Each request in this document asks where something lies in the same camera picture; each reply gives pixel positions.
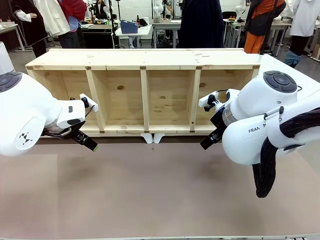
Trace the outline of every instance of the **red cloth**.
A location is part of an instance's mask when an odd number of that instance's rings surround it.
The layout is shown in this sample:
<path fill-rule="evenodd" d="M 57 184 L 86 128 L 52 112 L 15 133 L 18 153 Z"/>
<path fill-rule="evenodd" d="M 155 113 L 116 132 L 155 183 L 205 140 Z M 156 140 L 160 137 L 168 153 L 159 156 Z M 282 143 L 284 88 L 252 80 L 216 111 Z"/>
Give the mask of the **red cloth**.
<path fill-rule="evenodd" d="M 85 19 L 87 5 L 83 0 L 57 0 L 65 18 L 68 20 L 68 16 L 73 16 L 78 20 L 83 21 Z"/>

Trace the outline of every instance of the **brown table surface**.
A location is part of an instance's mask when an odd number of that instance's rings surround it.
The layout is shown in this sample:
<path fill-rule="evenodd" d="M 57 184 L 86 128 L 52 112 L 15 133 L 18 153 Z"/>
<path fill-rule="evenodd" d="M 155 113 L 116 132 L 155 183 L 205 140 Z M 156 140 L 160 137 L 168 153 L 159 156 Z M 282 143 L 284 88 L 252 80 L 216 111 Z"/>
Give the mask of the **brown table surface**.
<path fill-rule="evenodd" d="M 216 144 L 37 145 L 0 158 L 0 236 L 77 239 L 320 232 L 320 176 L 278 159 L 267 198 Z"/>

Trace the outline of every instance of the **white wall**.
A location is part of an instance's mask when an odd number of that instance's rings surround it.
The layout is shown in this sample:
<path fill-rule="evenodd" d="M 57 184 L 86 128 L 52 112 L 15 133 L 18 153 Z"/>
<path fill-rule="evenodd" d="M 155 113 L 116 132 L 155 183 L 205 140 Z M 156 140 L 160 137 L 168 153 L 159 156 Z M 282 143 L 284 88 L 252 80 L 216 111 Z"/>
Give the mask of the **white wall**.
<path fill-rule="evenodd" d="M 152 17 L 152 0 L 121 0 L 119 1 L 120 5 L 120 14 L 121 19 L 123 20 L 134 20 L 137 19 L 137 15 L 140 18 L 142 17 Z M 235 6 L 239 5 L 240 0 L 220 0 L 221 8 L 223 12 L 234 11 Z M 118 7 L 115 0 L 112 0 L 114 6 L 114 13 L 118 14 Z"/>

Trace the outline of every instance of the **wooden shelf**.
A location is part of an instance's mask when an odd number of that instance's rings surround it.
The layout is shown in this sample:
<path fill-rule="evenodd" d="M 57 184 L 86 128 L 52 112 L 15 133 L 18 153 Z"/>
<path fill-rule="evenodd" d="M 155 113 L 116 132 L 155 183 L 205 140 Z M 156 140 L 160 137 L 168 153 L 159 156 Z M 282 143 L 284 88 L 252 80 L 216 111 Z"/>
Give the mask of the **wooden shelf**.
<path fill-rule="evenodd" d="M 206 135 L 214 112 L 199 99 L 241 89 L 259 71 L 242 49 L 54 49 L 26 68 L 59 100 L 84 93 L 98 103 L 81 128 L 93 136 Z"/>

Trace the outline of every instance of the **white lab coat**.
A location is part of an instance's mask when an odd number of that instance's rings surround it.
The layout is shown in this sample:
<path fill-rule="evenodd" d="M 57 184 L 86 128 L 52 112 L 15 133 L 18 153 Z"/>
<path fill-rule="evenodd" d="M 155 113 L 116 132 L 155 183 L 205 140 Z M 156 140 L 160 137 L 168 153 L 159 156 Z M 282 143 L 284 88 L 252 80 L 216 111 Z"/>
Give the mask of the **white lab coat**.
<path fill-rule="evenodd" d="M 57 0 L 34 0 L 38 8 L 45 29 L 52 36 L 59 36 L 70 31 L 69 23 Z"/>
<path fill-rule="evenodd" d="M 295 0 L 291 36 L 310 37 L 314 34 L 316 19 L 320 15 L 320 0 Z"/>

